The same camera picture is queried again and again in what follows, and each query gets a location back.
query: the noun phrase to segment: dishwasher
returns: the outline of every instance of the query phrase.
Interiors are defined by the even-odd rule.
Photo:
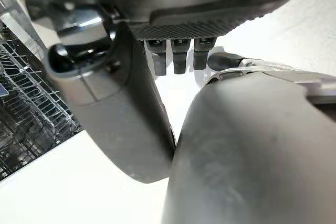
[[[40,62],[46,47],[18,1],[0,0],[0,7],[0,180],[3,180],[74,136],[81,127],[60,91],[48,80]]]

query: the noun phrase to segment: white surface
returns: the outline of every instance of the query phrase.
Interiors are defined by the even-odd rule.
[[[219,38],[214,50],[336,75],[335,19],[335,0],[292,0]],[[40,32],[49,44],[50,31]],[[174,75],[170,64],[156,80],[176,135],[210,74]],[[159,223],[166,183],[127,178],[82,132],[0,183],[1,223]]]

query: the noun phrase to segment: silver metal part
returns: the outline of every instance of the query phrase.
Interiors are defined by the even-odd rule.
[[[69,10],[59,13],[52,20],[65,47],[86,45],[110,37],[105,31],[102,17],[94,9]]]

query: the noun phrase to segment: wire rack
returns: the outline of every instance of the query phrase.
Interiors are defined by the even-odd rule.
[[[19,55],[12,40],[0,40],[0,180],[80,130],[59,91],[54,91]]]

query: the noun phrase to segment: metal grid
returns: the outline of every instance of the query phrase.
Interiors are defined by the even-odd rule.
[[[59,95],[10,40],[0,41],[0,180],[80,130]]]

